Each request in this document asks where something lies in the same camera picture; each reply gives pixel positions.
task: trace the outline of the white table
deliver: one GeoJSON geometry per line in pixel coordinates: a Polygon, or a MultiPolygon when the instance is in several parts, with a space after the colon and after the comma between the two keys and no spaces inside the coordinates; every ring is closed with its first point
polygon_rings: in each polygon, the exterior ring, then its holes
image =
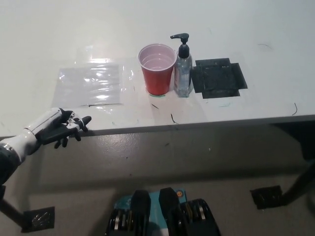
{"type": "Polygon", "coordinates": [[[91,135],[314,119],[314,23],[313,0],[2,0],[0,137],[51,107],[58,71],[78,49],[101,45],[107,58],[135,58],[150,43],[177,49],[169,36],[182,32],[194,59],[238,62],[248,89],[231,98],[154,98],[138,66],[123,105],[73,108],[92,116],[91,135]]]}

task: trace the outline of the red plastic cup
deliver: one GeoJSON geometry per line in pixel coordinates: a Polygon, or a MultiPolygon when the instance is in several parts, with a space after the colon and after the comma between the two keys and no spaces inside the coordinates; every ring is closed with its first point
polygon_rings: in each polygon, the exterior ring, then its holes
{"type": "Polygon", "coordinates": [[[176,58],[175,51],[164,44],[150,44],[140,51],[139,61],[150,94],[168,92],[176,58]]]}

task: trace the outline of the clear plastic bottle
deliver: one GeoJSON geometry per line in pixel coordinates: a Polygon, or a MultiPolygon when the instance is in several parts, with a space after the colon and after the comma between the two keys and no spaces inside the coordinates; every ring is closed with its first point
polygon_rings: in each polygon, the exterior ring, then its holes
{"type": "Polygon", "coordinates": [[[192,57],[189,52],[189,46],[186,44],[189,34],[180,33],[171,36],[171,38],[180,38],[183,43],[177,54],[175,63],[175,84],[174,88],[179,97],[189,97],[190,89],[190,71],[192,69],[192,57]]]}
{"type": "Polygon", "coordinates": [[[175,63],[175,91],[179,97],[189,97],[190,89],[190,71],[192,68],[192,58],[181,58],[177,55],[175,63]]]}

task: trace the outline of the clear plastic sheet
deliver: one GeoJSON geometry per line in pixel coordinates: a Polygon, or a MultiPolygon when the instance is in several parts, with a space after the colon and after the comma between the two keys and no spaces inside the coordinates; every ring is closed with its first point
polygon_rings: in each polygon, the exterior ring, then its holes
{"type": "Polygon", "coordinates": [[[117,63],[86,63],[59,71],[53,107],[119,104],[122,66],[117,63]]]}
{"type": "Polygon", "coordinates": [[[79,48],[73,66],[59,70],[52,107],[124,104],[134,92],[135,68],[136,57],[109,59],[101,46],[79,48]]]}

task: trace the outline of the gray floor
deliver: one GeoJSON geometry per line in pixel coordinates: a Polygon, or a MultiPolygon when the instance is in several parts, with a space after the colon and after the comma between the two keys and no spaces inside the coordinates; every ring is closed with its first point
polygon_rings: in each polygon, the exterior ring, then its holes
{"type": "MultiPolygon", "coordinates": [[[[306,166],[298,143],[271,126],[70,141],[67,149],[41,148],[7,183],[5,198],[20,210],[56,207],[55,228],[31,235],[103,235],[120,196],[167,186],[204,198],[223,236],[315,235],[315,194],[265,211],[252,202],[249,190],[280,184],[285,191],[306,166]]],[[[20,235],[2,214],[0,235],[20,235]]]]}

